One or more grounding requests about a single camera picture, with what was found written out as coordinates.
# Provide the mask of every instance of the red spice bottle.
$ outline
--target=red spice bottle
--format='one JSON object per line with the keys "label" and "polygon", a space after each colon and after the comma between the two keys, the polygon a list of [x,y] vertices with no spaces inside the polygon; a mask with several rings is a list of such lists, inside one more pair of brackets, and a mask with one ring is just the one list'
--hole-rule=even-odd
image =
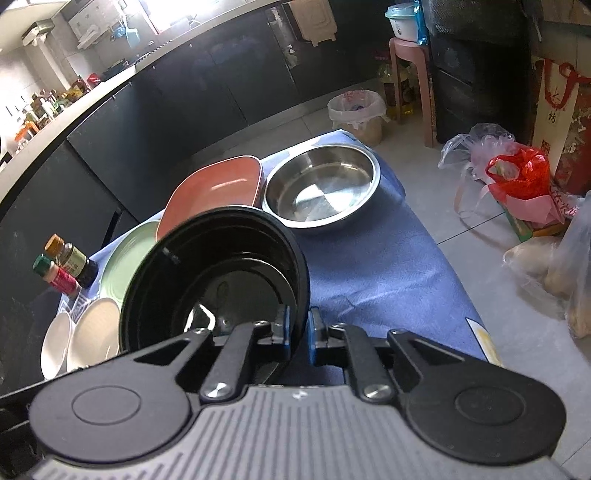
{"label": "red spice bottle", "polygon": [[49,285],[72,299],[80,293],[80,284],[76,279],[43,254],[35,259],[33,271]]}

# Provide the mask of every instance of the white bowl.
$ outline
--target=white bowl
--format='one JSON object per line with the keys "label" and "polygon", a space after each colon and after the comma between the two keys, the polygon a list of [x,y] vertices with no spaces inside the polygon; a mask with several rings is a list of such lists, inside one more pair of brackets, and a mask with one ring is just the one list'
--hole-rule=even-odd
{"label": "white bowl", "polygon": [[90,367],[119,352],[119,306],[102,298],[93,301],[80,316],[67,354],[67,370]]}
{"label": "white bowl", "polygon": [[49,324],[41,347],[41,372],[51,380],[66,371],[66,352],[74,332],[68,312],[61,312]]}

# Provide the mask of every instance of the tile floor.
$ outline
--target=tile floor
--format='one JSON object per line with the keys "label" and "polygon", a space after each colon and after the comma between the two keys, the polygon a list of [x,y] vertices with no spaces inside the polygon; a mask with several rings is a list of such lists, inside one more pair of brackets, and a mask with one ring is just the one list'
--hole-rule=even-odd
{"label": "tile floor", "polygon": [[[327,110],[298,118],[221,155],[259,158],[332,129]],[[591,338],[573,340],[565,322],[532,308],[502,267],[503,253],[518,240],[490,198],[461,220],[453,210],[459,173],[439,170],[438,149],[423,146],[421,116],[390,122],[376,151],[402,181],[407,202],[460,277],[507,368],[553,388],[567,409],[567,426],[554,454],[574,476],[591,478]],[[475,202],[470,185],[466,205]]]}

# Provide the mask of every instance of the red plastic bag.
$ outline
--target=red plastic bag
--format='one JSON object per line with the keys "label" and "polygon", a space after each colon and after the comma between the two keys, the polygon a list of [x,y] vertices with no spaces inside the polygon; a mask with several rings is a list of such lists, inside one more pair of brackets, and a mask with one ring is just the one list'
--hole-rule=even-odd
{"label": "red plastic bag", "polygon": [[86,79],[86,83],[88,83],[91,89],[96,87],[101,81],[102,80],[100,79],[100,76],[96,73],[91,73],[90,75],[88,75],[88,78]]}
{"label": "red plastic bag", "polygon": [[534,147],[519,145],[513,155],[493,158],[486,166],[486,174],[499,190],[517,199],[550,194],[550,163],[544,152]]}

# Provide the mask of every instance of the table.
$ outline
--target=table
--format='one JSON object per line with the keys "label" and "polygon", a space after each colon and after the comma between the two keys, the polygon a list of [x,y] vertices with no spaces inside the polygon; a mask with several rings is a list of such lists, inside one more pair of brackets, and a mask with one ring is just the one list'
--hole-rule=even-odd
{"label": "table", "polygon": [[[262,160],[265,176],[282,160],[312,145],[356,144],[342,130],[308,140]],[[378,155],[382,168],[379,189],[359,214],[342,228],[311,235],[296,233],[310,270],[311,306],[320,308],[328,324],[345,322],[382,337],[390,329],[405,329],[480,359],[489,359],[482,321],[461,282],[405,202],[404,187]],[[159,219],[158,212],[151,219]],[[92,256],[102,273],[111,252],[123,240],[114,240]],[[86,292],[98,294],[98,282]],[[337,384],[336,367],[311,367],[307,345],[300,343],[281,382]]]}

